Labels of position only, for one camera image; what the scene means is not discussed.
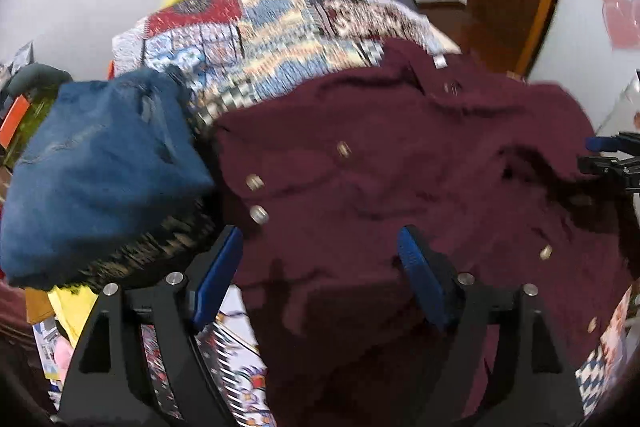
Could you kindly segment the orange box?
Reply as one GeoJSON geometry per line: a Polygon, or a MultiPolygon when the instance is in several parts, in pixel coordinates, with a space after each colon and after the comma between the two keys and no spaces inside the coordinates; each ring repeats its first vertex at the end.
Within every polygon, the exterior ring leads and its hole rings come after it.
{"type": "Polygon", "coordinates": [[[0,145],[3,148],[9,147],[18,126],[21,124],[21,121],[29,109],[29,106],[30,104],[27,98],[25,98],[24,95],[20,95],[9,108],[9,112],[6,114],[6,118],[2,120],[0,128],[0,145]]]}

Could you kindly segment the green fabric pile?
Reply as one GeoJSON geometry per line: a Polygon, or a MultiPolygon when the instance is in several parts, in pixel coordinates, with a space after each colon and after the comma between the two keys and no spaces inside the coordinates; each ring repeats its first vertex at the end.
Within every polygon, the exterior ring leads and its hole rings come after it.
{"type": "Polygon", "coordinates": [[[44,118],[50,112],[54,98],[46,96],[38,101],[29,102],[29,109],[18,126],[8,148],[1,147],[1,165],[12,170],[23,154],[27,143],[34,135],[44,118]]]}

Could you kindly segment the yellow printed garment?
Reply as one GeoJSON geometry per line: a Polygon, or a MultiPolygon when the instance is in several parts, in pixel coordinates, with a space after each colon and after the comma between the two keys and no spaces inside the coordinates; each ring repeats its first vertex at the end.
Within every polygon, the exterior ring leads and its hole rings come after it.
{"type": "Polygon", "coordinates": [[[48,292],[56,321],[63,327],[68,341],[76,347],[98,296],[87,286],[55,287],[48,292]]]}

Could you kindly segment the black patterned folded garment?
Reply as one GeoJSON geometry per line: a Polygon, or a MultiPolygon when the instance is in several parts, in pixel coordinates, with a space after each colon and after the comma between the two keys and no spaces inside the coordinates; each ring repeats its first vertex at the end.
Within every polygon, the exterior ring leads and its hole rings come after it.
{"type": "Polygon", "coordinates": [[[137,285],[160,277],[163,269],[184,268],[197,254],[215,243],[222,225],[204,202],[166,218],[152,232],[119,248],[114,254],[91,261],[62,284],[65,288],[87,286],[99,291],[108,283],[137,285]]]}

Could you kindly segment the maroon button-down shirt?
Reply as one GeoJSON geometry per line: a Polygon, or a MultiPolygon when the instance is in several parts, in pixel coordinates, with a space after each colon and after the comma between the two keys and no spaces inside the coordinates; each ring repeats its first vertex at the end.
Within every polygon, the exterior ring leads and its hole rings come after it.
{"type": "Polygon", "coordinates": [[[280,426],[398,426],[445,358],[402,269],[400,230],[481,282],[541,293],[579,366],[628,288],[631,207],[582,176],[592,135],[553,83],[444,67],[390,40],[380,64],[217,119],[235,283],[280,426]]]}

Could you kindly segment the folded blue denim jeans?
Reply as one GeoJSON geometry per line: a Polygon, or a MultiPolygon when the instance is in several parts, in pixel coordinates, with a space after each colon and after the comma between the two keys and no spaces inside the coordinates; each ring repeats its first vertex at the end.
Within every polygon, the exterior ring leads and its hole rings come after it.
{"type": "Polygon", "coordinates": [[[13,169],[1,268],[47,291],[204,202],[214,181],[194,145],[178,68],[66,83],[13,169]]]}

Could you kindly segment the colourful patchwork bedspread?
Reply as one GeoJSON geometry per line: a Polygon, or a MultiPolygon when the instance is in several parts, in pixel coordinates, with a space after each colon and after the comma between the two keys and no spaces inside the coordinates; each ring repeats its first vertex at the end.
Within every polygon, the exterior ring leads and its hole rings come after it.
{"type": "MultiPolygon", "coordinates": [[[[214,139],[219,117],[314,78],[376,66],[390,40],[415,44],[437,67],[457,54],[442,46],[427,18],[394,0],[186,0],[142,18],[113,48],[120,73],[190,67],[193,100],[214,139]]],[[[213,146],[218,161],[215,139],[213,146]]],[[[618,220],[631,246],[634,222],[634,212],[618,220]]],[[[606,371],[602,334],[582,365],[570,364],[587,403],[600,395],[606,371]]]]}

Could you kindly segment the pink heart wall decoration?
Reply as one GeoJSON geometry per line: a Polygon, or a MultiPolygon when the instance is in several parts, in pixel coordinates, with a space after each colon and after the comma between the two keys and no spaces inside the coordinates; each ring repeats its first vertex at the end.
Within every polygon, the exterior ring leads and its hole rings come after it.
{"type": "Polygon", "coordinates": [[[639,0],[601,0],[605,30],[614,49],[639,49],[639,0]]]}

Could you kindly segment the dark teal plush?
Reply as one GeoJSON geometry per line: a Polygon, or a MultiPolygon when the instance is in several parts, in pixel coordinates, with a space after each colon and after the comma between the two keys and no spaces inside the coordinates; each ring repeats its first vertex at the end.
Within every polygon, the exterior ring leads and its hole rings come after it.
{"type": "Polygon", "coordinates": [[[13,75],[4,91],[12,98],[17,98],[34,89],[59,86],[72,81],[73,77],[65,70],[34,63],[24,66],[13,75]]]}

